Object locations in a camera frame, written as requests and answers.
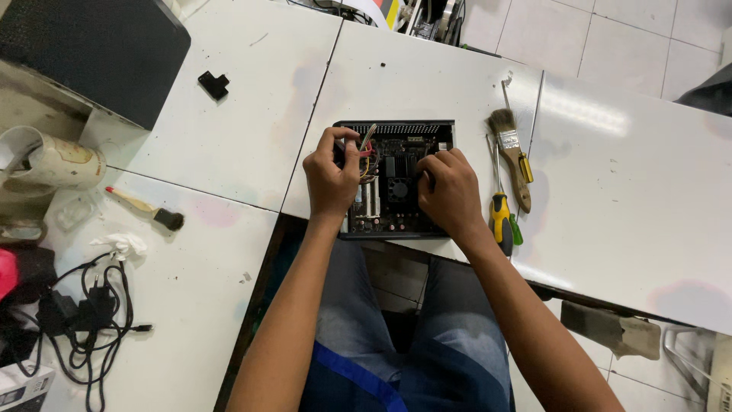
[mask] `crumpled tissue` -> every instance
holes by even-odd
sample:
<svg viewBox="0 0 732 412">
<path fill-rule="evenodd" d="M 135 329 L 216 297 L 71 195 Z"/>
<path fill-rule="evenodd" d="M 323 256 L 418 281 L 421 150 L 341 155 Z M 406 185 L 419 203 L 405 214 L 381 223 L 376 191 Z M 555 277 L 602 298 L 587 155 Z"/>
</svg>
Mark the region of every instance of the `crumpled tissue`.
<svg viewBox="0 0 732 412">
<path fill-rule="evenodd" d="M 131 253 L 142 254 L 147 250 L 147 245 L 138 236 L 131 233 L 115 233 L 96 238 L 89 242 L 90 245 L 111 245 L 113 258 L 125 260 Z"/>
</svg>

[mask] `screwdriver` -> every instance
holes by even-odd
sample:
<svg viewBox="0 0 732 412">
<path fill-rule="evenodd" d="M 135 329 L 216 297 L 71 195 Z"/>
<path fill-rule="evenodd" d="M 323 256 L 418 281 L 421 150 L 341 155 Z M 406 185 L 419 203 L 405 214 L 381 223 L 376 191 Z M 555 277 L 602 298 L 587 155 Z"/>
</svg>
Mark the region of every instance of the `screwdriver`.
<svg viewBox="0 0 732 412">
<path fill-rule="evenodd" d="M 498 164 L 498 139 L 496 138 L 496 150 L 491 153 L 493 158 L 493 168 L 496 176 L 496 189 L 498 191 L 493 195 L 493 201 L 490 204 L 490 230 L 493 232 L 493 238 L 506 256 L 511 256 L 513 252 L 513 231 L 509 222 L 511 213 L 508 211 L 507 196 L 503 192 L 503 183 L 501 183 L 501 167 Z"/>
</svg>

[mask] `table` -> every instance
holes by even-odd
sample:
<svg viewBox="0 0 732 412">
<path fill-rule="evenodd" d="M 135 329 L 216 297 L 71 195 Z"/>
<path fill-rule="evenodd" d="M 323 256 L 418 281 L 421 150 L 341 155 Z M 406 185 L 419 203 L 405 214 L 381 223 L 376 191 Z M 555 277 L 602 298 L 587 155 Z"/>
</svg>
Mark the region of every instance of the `table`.
<svg viewBox="0 0 732 412">
<path fill-rule="evenodd" d="M 95 111 L 81 144 L 110 166 L 278 212 L 341 20 L 265 0 L 201 7 L 152 132 Z M 230 81 L 219 102 L 198 84 L 207 70 Z"/>
<path fill-rule="evenodd" d="M 183 228 L 169 232 L 105 192 L 107 185 L 183 213 Z M 54 216 L 78 192 L 59 191 L 48 211 L 49 231 L 42 246 L 56 252 L 59 274 L 109 251 L 109 246 L 89 245 L 99 236 L 132 233 L 148 246 L 145 257 L 130 258 L 125 270 L 135 324 L 153 323 L 155 329 L 130 332 L 122 341 L 105 379 L 107 411 L 210 411 L 277 213 L 115 169 L 108 169 L 99 186 L 87 193 L 100 212 L 71 232 L 60 229 Z M 89 282 L 93 276 L 90 272 Z M 79 275 L 69 276 L 57 289 L 78 300 Z M 59 341 L 68 353 L 67 340 Z M 42 362 L 58 370 L 44 411 L 83 411 L 86 387 L 63 376 L 48 339 Z M 94 363 L 97 371 L 100 363 Z M 96 402 L 97 393 L 92 397 Z"/>
<path fill-rule="evenodd" d="M 732 334 L 732 119 L 546 74 L 528 280 Z"/>
<path fill-rule="evenodd" d="M 479 179 L 480 199 L 488 219 L 496 191 L 485 120 L 504 108 L 501 80 L 518 119 L 524 150 L 531 143 L 542 71 L 520 63 L 441 43 L 378 30 L 345 21 L 335 46 L 313 119 L 285 198 L 282 213 L 308 218 L 307 181 L 302 159 L 315 150 L 323 129 L 339 120 L 454 119 L 455 146 L 463 151 Z M 503 184 L 510 210 L 515 198 L 504 164 Z M 399 240 L 419 249 L 467 262 L 450 240 Z"/>
</svg>

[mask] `small brush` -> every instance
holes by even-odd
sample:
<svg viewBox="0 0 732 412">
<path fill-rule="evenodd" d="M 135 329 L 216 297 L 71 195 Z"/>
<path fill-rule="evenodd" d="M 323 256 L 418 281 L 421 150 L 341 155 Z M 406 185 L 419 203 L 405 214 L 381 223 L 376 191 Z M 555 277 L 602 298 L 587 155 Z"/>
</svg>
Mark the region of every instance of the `small brush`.
<svg viewBox="0 0 732 412">
<path fill-rule="evenodd" d="M 523 171 L 524 166 L 522 166 L 523 164 L 528 165 L 528 161 L 525 161 L 526 154 L 521 152 L 513 111 L 510 108 L 494 110 L 488 117 L 488 127 L 496 137 L 499 152 L 508 162 L 516 202 L 518 202 L 521 210 L 529 213 L 531 212 L 531 194 L 526 184 L 529 179 Z"/>
<path fill-rule="evenodd" d="M 122 199 L 127 200 L 132 206 L 138 208 L 139 210 L 142 210 L 143 212 L 152 212 L 154 214 L 152 220 L 161 223 L 163 226 L 167 227 L 168 230 L 172 230 L 173 232 L 175 232 L 183 227 L 185 217 L 181 213 L 173 213 L 167 209 L 163 209 L 162 207 L 153 207 L 149 203 L 145 203 L 142 200 L 135 199 L 134 197 L 122 193 L 112 186 L 107 186 L 105 189 L 109 193 L 115 194 Z"/>
</svg>

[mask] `tiled floor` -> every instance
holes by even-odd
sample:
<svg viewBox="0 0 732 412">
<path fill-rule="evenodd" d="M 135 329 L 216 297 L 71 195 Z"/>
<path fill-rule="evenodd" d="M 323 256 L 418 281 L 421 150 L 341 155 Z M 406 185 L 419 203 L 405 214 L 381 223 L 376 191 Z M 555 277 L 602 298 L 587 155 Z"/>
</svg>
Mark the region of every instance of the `tiled floor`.
<svg viewBox="0 0 732 412">
<path fill-rule="evenodd" d="M 467 0 L 461 41 L 675 100 L 717 71 L 730 0 Z"/>
<path fill-rule="evenodd" d="M 393 312 L 415 312 L 420 309 L 427 281 L 427 260 L 410 255 L 407 250 L 394 250 L 384 243 L 362 243 L 371 284 L 382 309 Z M 561 301 L 545 302 L 555 316 L 561 315 Z M 662 330 L 667 323 L 655 322 Z M 704 411 L 706 396 L 700 397 L 682 377 L 674 362 L 661 351 L 661 359 L 650 361 L 640 356 L 623 356 L 619 360 L 606 347 L 584 336 L 570 332 L 587 352 L 612 390 L 628 411 Z M 679 334 L 676 349 L 688 358 L 697 359 L 698 366 L 709 371 L 712 363 L 714 334 L 707 331 Z M 677 361 L 677 366 L 700 383 L 705 391 L 708 383 L 698 374 Z M 518 412 L 543 411 L 509 357 L 511 380 Z"/>
</svg>

